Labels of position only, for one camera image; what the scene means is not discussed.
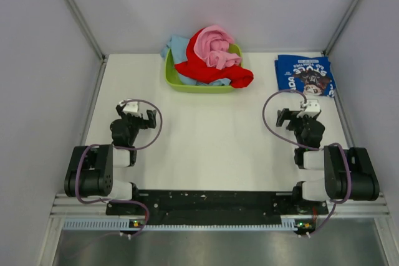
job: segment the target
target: red cloth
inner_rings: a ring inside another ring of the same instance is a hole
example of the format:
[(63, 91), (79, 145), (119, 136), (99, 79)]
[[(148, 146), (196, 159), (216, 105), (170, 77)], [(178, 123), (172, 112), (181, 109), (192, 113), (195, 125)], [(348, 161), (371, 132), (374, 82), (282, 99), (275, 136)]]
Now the red cloth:
[(199, 35), (197, 32), (188, 43), (186, 49), (187, 61), (175, 65), (175, 69), (180, 74), (204, 83), (211, 83), (217, 79), (228, 78), (230, 85), (235, 88), (247, 87), (254, 79), (254, 74), (250, 70), (241, 68), (238, 65), (218, 70), (209, 68), (206, 62), (202, 61), (194, 53), (194, 45)]

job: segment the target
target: pink towel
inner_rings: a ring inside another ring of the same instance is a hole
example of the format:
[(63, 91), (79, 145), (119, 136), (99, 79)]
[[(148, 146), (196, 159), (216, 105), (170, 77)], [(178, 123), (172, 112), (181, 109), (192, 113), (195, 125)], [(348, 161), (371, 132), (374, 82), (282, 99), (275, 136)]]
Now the pink towel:
[(242, 58), (234, 53), (229, 53), (229, 45), (234, 43), (234, 38), (218, 25), (204, 28), (194, 45), (195, 54), (208, 67), (222, 70), (232, 65), (239, 65)]

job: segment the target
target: gray wall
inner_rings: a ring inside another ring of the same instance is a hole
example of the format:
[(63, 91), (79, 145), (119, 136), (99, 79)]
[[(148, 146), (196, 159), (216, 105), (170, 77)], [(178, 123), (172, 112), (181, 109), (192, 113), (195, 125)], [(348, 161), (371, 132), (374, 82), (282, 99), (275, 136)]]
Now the gray wall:
[(103, 51), (155, 53), (214, 23), (246, 51), (324, 50), (351, 0), (76, 0)]
[(0, 8), (0, 264), (31, 266), (99, 62), (63, 0)]
[(363, 0), (330, 58), (356, 144), (399, 225), (399, 0)]

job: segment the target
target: white vent strip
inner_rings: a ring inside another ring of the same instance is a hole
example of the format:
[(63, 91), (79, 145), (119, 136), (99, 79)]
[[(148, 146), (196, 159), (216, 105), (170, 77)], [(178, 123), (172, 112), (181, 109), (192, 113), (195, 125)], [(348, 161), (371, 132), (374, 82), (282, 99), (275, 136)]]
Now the white vent strip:
[[(138, 230), (129, 227), (128, 219), (66, 219), (64, 230)], [(187, 225), (160, 225), (145, 226), (147, 231), (282, 231), (297, 230), (295, 220), (282, 219), (281, 224), (256, 226), (187, 226)]]

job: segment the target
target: white table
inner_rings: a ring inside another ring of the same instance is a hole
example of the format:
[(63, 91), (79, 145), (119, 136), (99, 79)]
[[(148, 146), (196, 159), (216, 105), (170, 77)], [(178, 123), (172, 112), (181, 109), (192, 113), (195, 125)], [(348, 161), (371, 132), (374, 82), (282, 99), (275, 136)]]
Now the white table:
[[(276, 57), (277, 53), (244, 54), (244, 67), (254, 72), (250, 86), (203, 95), (172, 90), (158, 54), (110, 55), (86, 144), (111, 143), (109, 126), (118, 118), (117, 103), (141, 98), (160, 108), (164, 124), (156, 143), (138, 152), (136, 165), (116, 174), (139, 189), (291, 191), (298, 181), (320, 178), (322, 171), (298, 169), (295, 146), (270, 134), (262, 122), (262, 106), (277, 91)], [(317, 99), (322, 109), (318, 120), (326, 128), (322, 144), (338, 142), (346, 147), (334, 100)], [(277, 110), (298, 110), (301, 100), (293, 94), (277, 96), (267, 108), (267, 121), (274, 127)], [(147, 144), (156, 131), (140, 130), (135, 146)], [(295, 140), (285, 126), (276, 131)]]

